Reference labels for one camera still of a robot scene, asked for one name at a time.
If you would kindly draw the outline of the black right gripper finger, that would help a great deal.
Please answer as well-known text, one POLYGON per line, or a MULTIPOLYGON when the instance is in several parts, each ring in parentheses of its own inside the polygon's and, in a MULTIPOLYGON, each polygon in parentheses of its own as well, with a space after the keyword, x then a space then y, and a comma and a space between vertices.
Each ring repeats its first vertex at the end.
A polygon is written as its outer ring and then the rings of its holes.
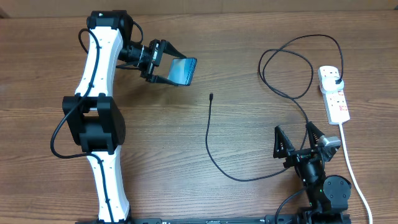
POLYGON ((294 151, 293 144, 287 135, 283 132, 280 126, 274 128, 275 132, 275 143, 273 158, 285 158, 288 157, 290 152, 294 151))
POLYGON ((308 133, 308 139, 310 142, 310 147, 312 149, 323 147, 321 137, 325 134, 321 132, 311 121, 306 124, 306 129, 308 133))

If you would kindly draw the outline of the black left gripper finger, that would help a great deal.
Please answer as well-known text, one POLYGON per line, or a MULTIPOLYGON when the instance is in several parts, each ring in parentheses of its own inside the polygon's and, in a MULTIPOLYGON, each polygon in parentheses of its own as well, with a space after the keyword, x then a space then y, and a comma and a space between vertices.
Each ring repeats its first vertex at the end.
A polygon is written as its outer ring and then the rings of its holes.
POLYGON ((177 58, 186 58, 186 56, 181 52, 179 52, 169 41, 163 40, 163 43, 164 43, 163 53, 177 58))
POLYGON ((178 86, 178 83, 175 83, 175 82, 173 82, 173 81, 171 81, 171 80, 169 80, 169 79, 167 79, 167 78, 164 78, 164 77, 158 76, 158 75, 155 76, 154 82, 155 82, 155 83, 162 83, 162 84, 168 84, 168 85, 178 86))

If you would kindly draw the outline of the blue Samsung Galaxy smartphone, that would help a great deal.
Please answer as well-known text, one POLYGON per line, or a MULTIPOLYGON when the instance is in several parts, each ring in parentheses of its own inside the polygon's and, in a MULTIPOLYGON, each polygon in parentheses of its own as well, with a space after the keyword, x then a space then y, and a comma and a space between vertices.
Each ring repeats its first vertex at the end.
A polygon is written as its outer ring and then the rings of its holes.
POLYGON ((189 86, 197 65, 196 58, 175 58, 170 65, 168 80, 178 85, 189 86))

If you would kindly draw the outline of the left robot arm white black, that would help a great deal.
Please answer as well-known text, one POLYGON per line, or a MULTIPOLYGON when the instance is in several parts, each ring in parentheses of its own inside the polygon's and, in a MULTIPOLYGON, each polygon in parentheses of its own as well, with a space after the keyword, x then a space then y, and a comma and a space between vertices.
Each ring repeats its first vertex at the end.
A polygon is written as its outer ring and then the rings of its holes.
POLYGON ((75 94, 63 98, 60 124, 68 124, 80 156, 93 170, 99 200, 95 223, 132 223, 121 172, 126 124, 113 98, 115 71, 138 70, 149 83, 189 86, 197 59, 166 40, 154 39, 148 46, 132 41, 138 24, 125 10, 93 11, 86 24, 85 69, 75 94))

